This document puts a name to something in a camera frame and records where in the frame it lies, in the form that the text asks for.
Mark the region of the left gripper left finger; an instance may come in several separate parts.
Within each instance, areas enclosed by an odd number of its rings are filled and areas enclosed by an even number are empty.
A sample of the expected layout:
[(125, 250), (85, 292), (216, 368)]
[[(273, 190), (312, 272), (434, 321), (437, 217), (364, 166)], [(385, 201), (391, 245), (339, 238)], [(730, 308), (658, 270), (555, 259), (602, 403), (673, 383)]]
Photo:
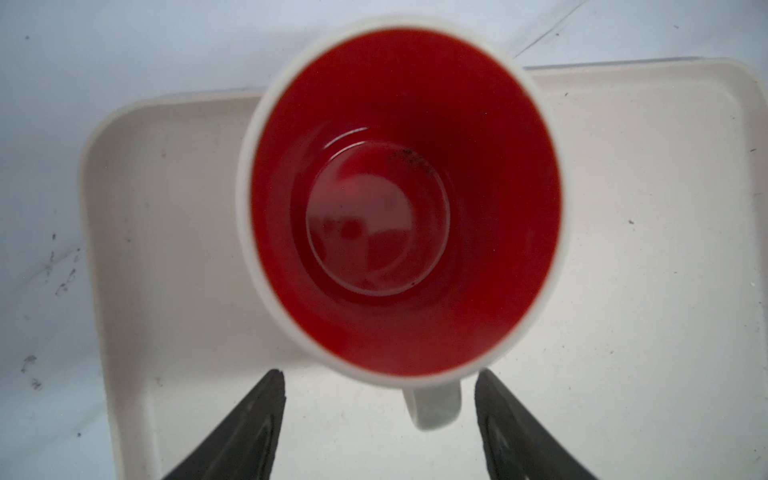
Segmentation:
[(285, 377), (272, 369), (168, 479), (267, 479), (286, 405)]

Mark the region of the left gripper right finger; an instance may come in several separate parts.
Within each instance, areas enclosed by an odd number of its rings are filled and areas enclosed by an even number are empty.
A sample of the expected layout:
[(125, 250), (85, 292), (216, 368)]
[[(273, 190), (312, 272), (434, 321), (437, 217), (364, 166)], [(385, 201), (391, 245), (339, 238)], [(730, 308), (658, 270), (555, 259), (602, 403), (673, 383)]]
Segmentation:
[(490, 478), (595, 479), (490, 370), (479, 372), (474, 398)]

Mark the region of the red mug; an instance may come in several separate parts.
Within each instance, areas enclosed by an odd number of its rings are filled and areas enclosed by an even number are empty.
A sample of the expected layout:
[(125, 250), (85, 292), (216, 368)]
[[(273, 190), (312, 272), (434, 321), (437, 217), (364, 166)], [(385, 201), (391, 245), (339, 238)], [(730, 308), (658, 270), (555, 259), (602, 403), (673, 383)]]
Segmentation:
[(272, 82), (235, 216), (274, 322), (329, 368), (401, 390), (429, 431), (541, 314), (568, 195), (531, 76), (465, 29), (398, 15), (323, 36)]

